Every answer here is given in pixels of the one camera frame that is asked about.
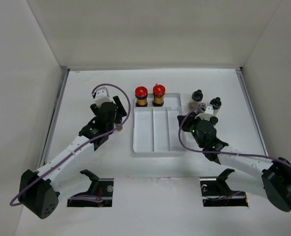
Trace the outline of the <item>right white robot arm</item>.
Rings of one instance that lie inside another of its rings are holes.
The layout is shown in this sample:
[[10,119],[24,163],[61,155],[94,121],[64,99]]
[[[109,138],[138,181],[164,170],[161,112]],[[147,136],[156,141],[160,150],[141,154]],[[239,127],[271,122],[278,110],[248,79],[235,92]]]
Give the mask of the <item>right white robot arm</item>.
[[291,164],[284,158],[241,153],[217,137],[210,120],[187,114],[177,117],[178,132],[192,135],[207,160],[226,169],[217,176],[216,189],[224,198],[248,192],[266,198],[277,209],[291,211]]

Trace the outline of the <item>red-capped amber sauce jar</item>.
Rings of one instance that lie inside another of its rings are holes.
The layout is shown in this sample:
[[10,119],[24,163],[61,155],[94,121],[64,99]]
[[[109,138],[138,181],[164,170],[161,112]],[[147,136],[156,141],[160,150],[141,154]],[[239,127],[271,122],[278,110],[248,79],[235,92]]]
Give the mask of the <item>red-capped amber sauce jar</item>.
[[135,89],[135,98],[137,107],[147,107],[148,90],[146,87],[139,86]]

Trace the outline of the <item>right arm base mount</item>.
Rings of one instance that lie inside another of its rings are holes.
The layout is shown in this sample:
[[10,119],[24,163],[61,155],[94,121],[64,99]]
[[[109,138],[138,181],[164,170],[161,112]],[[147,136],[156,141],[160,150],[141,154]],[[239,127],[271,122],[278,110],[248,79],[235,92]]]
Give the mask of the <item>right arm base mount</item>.
[[245,192],[232,191],[226,183],[229,175],[235,172],[226,169],[217,177],[200,178],[202,204],[204,207],[248,207]]

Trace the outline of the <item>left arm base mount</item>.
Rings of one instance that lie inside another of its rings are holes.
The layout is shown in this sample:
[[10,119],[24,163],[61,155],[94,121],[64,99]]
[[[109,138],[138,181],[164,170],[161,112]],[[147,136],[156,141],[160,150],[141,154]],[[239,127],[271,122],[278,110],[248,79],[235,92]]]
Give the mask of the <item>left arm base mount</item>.
[[67,207],[112,207],[114,179],[99,178],[89,170],[80,171],[90,181],[85,191],[80,191],[67,200]]

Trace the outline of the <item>silver-capped spice bottle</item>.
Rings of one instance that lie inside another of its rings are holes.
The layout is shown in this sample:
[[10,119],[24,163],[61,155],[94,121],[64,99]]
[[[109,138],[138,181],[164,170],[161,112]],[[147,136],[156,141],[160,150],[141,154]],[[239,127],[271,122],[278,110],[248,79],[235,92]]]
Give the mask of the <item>silver-capped spice bottle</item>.
[[198,115],[198,114],[204,113],[205,110],[206,110],[206,104],[200,103],[195,113]]

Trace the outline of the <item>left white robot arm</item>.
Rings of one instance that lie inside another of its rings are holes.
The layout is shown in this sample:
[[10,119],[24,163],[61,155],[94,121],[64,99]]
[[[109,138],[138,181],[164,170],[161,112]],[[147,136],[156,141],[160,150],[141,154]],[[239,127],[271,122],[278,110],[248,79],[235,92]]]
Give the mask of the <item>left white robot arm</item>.
[[80,154],[87,148],[96,151],[114,131],[122,127],[130,113],[118,96],[104,96],[91,105],[95,117],[71,144],[51,162],[35,171],[26,170],[20,179],[18,201],[38,218],[45,219],[56,209],[67,174],[75,169]]

